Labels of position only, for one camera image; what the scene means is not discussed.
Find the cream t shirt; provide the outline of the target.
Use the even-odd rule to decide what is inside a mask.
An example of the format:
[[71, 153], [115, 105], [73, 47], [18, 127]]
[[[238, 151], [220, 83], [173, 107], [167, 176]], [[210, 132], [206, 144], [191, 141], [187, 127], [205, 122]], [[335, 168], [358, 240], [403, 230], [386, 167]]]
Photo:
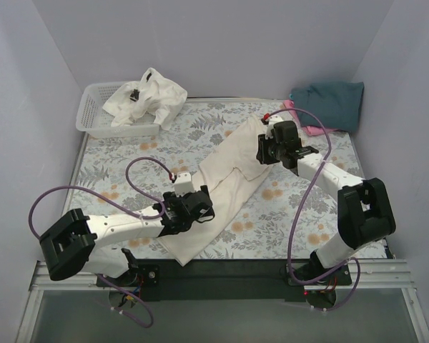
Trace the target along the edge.
[[186, 265], [217, 238], [267, 178], [272, 167], [256, 158], [258, 136], [266, 131], [260, 119], [251, 116], [200, 162], [192, 181], [196, 188], [208, 187], [215, 218], [195, 223], [185, 233], [158, 239], [180, 265]]

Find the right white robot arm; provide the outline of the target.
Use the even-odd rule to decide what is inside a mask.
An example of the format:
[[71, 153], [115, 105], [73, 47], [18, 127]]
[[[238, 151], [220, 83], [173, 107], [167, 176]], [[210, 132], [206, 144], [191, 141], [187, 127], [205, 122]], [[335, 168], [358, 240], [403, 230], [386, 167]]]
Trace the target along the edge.
[[303, 146], [295, 122], [273, 115], [262, 123], [267, 131], [258, 136], [258, 162], [281, 164], [336, 202], [337, 233], [316, 249], [306, 264], [288, 269], [291, 280], [298, 284], [325, 284], [360, 249], [395, 232], [386, 187], [378, 178], [363, 179], [349, 174], [329, 162], [327, 154]]

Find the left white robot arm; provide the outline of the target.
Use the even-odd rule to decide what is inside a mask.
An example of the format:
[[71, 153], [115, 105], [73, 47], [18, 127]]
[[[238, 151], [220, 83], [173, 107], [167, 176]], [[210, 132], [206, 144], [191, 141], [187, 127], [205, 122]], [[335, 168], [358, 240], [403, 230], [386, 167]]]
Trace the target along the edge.
[[114, 258], [99, 250], [111, 244], [138, 238], [157, 238], [187, 232], [215, 212], [206, 185], [182, 196], [165, 192], [162, 204], [137, 212], [91, 215], [81, 209], [68, 211], [39, 238], [49, 277], [61, 281], [79, 272], [103, 274], [129, 286], [137, 280], [132, 257]]

